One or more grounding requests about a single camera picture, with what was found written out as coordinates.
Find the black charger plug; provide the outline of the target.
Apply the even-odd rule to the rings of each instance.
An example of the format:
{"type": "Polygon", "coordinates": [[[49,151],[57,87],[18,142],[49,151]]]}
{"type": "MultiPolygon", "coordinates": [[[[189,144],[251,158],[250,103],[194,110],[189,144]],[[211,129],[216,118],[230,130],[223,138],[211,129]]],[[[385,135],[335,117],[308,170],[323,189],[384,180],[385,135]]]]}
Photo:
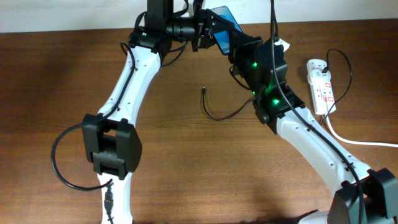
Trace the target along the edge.
{"type": "Polygon", "coordinates": [[[329,66],[323,68],[322,73],[327,73],[329,71],[329,66]]]}

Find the blue Galaxy smartphone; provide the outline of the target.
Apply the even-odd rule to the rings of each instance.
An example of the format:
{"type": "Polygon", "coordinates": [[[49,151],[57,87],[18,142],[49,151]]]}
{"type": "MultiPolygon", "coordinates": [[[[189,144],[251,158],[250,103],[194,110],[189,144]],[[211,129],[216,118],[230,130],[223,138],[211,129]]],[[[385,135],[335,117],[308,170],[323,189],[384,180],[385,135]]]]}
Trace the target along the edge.
{"type": "MultiPolygon", "coordinates": [[[[215,12],[217,15],[221,16],[223,19],[229,20],[230,22],[234,23],[235,29],[238,31],[242,31],[240,28],[239,24],[236,22],[236,19],[232,15],[231,11],[227,6],[220,6],[211,9],[213,12],[215,12]]],[[[217,46],[219,47],[221,53],[223,55],[228,55],[229,54],[229,31],[223,31],[216,33],[214,35],[216,39],[217,46]]]]}

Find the white power strip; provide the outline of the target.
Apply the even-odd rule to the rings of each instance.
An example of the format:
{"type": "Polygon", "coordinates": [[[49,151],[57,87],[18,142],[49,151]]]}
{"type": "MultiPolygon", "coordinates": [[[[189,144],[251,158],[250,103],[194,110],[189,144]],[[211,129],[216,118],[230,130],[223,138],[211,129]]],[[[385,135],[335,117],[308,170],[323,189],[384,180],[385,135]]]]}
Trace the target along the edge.
{"type": "Polygon", "coordinates": [[[331,73],[323,72],[326,62],[320,59],[311,59],[307,62],[307,80],[310,85],[315,114],[325,115],[333,113],[335,98],[331,87],[331,73]]]}

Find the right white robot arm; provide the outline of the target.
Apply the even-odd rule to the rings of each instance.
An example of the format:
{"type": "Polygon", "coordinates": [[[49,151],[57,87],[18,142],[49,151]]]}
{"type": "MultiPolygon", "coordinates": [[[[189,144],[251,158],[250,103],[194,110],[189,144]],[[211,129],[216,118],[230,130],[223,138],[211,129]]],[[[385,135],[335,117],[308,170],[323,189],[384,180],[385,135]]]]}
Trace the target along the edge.
{"type": "Polygon", "coordinates": [[[397,223],[397,178],[386,168],[373,170],[316,121],[287,86],[284,48],[272,39],[229,32],[229,60],[254,93],[260,122],[289,142],[329,188],[329,210],[314,210],[293,223],[397,223]]]}

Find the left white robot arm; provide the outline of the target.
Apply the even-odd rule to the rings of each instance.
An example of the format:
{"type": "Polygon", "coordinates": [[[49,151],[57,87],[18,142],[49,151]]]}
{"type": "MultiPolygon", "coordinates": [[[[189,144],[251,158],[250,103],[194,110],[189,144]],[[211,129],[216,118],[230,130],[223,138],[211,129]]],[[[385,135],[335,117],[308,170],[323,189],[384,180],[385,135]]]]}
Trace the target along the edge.
{"type": "Polygon", "coordinates": [[[191,43],[193,50],[218,44],[229,51],[221,33],[239,26],[225,6],[203,9],[202,1],[174,11],[173,1],[148,1],[128,42],[121,43],[126,63],[106,103],[83,118],[83,142],[102,194],[102,223],[133,223],[130,209],[131,179],[142,144],[136,131],[137,115],[152,79],[164,66],[172,42],[191,43]],[[193,8],[189,17],[185,13],[193,8]]]}

